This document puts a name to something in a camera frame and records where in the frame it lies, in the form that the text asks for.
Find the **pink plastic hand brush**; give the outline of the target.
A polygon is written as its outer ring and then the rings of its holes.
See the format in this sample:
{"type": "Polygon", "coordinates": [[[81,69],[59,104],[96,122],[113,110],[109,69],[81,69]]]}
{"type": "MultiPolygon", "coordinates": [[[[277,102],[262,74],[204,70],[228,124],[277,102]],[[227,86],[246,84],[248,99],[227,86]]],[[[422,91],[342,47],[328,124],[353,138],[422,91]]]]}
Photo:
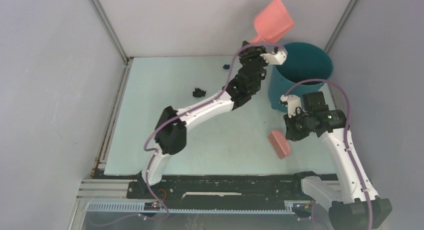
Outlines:
{"type": "Polygon", "coordinates": [[[279,159],[284,159],[291,154],[289,142],[280,130],[272,130],[267,139],[279,159]]]}

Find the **pink plastic dustpan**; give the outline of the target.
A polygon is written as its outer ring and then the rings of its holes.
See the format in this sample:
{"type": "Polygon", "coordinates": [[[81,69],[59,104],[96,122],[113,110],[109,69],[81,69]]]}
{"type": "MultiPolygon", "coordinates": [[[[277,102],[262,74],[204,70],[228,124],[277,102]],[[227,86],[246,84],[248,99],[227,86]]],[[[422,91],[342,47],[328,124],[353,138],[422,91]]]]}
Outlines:
{"type": "Polygon", "coordinates": [[[256,36],[250,43],[276,43],[293,27],[295,22],[282,0],[272,0],[253,20],[256,36]]]}

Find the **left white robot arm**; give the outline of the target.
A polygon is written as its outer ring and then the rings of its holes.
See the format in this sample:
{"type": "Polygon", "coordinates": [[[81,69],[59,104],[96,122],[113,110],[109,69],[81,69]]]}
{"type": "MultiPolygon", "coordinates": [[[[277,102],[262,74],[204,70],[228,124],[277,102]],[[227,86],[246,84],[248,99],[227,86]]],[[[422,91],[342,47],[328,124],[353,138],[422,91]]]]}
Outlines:
{"type": "Polygon", "coordinates": [[[190,130],[217,115],[243,106],[260,91],[268,66],[264,58],[266,52],[265,46],[244,41],[233,57],[239,60],[241,68],[234,77],[227,78],[221,91],[192,106],[179,110],[168,106],[162,111],[153,133],[144,144],[146,152],[153,152],[149,163],[140,172],[138,191],[145,198],[156,196],[165,168],[171,157],[186,147],[190,130]]]}

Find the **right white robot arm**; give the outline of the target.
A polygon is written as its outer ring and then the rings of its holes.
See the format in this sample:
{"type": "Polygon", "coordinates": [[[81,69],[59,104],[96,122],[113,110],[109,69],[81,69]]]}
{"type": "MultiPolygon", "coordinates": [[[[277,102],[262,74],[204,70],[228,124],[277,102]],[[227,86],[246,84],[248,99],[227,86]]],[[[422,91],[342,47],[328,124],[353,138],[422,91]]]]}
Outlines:
{"type": "Polygon", "coordinates": [[[347,117],[340,109],[330,109],[321,91],[282,95],[280,103],[287,107],[284,115],[285,137],[300,141],[315,133],[327,147],[341,187],[336,191],[310,174],[291,184],[297,199],[313,198],[328,212],[335,230],[375,230],[392,212],[389,199],[381,198],[367,177],[356,153],[352,133],[346,127],[347,117]]]}

